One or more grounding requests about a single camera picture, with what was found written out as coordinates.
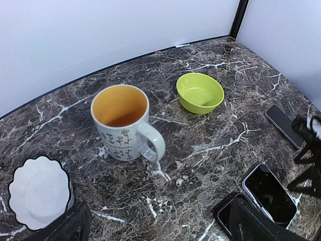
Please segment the white-edged smartphone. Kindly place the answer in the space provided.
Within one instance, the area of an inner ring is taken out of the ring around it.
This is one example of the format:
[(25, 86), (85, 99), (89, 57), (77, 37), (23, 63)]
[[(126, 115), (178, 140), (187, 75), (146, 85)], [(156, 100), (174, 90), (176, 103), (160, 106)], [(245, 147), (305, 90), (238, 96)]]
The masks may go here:
[(303, 147), (304, 140), (291, 127), (292, 120), (276, 105), (265, 111), (267, 119), (297, 148)]

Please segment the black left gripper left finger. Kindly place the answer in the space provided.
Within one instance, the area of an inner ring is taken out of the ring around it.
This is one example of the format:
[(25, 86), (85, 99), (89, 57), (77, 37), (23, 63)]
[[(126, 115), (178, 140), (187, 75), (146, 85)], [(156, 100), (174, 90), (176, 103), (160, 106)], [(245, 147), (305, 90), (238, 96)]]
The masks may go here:
[(88, 204), (76, 202), (47, 227), (24, 240), (89, 240), (90, 209)]

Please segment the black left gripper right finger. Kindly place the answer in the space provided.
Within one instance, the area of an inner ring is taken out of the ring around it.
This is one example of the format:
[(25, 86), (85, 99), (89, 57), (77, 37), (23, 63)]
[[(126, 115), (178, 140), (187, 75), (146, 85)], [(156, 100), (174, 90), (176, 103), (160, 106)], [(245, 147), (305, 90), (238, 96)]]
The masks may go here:
[(305, 240), (236, 197), (231, 202), (229, 225), (232, 240)]

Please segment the black phone case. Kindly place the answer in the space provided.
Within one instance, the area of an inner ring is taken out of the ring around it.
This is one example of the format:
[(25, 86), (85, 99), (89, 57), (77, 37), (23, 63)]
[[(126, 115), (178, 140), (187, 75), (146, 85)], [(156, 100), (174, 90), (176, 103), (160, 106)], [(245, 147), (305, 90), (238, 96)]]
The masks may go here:
[(232, 192), (230, 194), (228, 194), (227, 196), (225, 196), (218, 204), (216, 204), (212, 211), (213, 211), (213, 214), (214, 214), (214, 218), (215, 218), (215, 221), (216, 221), (216, 214), (217, 214), (217, 211), (223, 206), (223, 204), (225, 203), (225, 201), (227, 201), (231, 196), (234, 196), (235, 194), (237, 193), (240, 193), (240, 192)]

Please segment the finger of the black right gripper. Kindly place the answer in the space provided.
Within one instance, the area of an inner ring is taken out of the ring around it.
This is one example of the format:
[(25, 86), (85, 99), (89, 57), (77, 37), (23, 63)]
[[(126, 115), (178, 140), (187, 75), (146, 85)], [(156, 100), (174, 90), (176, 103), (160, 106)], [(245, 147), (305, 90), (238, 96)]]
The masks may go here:
[[(301, 183), (305, 181), (311, 181), (311, 185), (301, 185)], [(309, 196), (320, 198), (320, 161), (314, 162), (312, 166), (310, 166), (296, 179), (290, 182), (287, 186), (287, 189), (292, 192), (303, 193)]]
[[(311, 151), (312, 155), (308, 158), (304, 158), (304, 155)], [(318, 162), (318, 141), (308, 142), (305, 147), (294, 158), (296, 164), (311, 164)]]

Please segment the black smartphone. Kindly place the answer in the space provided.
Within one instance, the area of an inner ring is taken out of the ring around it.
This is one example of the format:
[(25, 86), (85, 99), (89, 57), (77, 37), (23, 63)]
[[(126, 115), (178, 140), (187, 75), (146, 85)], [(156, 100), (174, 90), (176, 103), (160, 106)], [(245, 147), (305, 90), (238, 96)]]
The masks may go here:
[(231, 213), (231, 203), (234, 198), (239, 198), (247, 201), (247, 198), (242, 193), (237, 193), (234, 196), (231, 196), (227, 201), (225, 201), (223, 206), (217, 211), (216, 214), (216, 221), (228, 237), (231, 237), (229, 220)]

